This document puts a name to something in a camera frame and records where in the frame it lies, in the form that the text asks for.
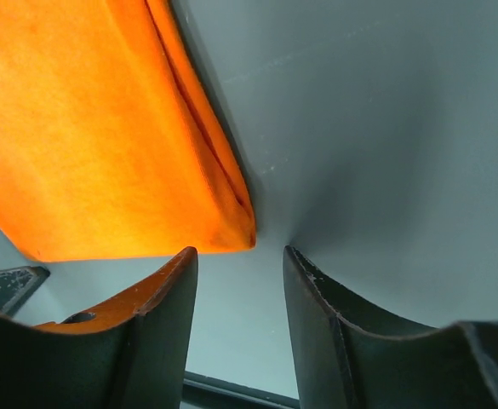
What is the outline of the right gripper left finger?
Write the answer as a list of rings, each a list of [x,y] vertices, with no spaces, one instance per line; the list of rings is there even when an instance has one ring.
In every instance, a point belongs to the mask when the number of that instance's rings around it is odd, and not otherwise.
[[[0,315],[0,408],[176,408],[197,251],[60,323]]]

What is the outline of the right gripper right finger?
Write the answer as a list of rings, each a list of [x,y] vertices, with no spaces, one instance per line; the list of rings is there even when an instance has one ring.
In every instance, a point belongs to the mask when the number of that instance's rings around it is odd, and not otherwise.
[[[380,308],[283,251],[304,408],[498,408],[498,321],[432,328]]]

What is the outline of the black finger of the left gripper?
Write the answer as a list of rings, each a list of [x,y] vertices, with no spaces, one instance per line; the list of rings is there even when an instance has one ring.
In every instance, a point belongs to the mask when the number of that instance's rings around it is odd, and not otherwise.
[[[14,317],[48,277],[49,271],[43,267],[0,270],[0,314]]]

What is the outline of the orange t shirt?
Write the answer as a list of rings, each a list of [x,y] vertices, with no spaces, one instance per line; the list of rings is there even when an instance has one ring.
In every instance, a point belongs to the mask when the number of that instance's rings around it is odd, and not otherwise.
[[[0,230],[40,262],[255,246],[170,2],[0,1]]]

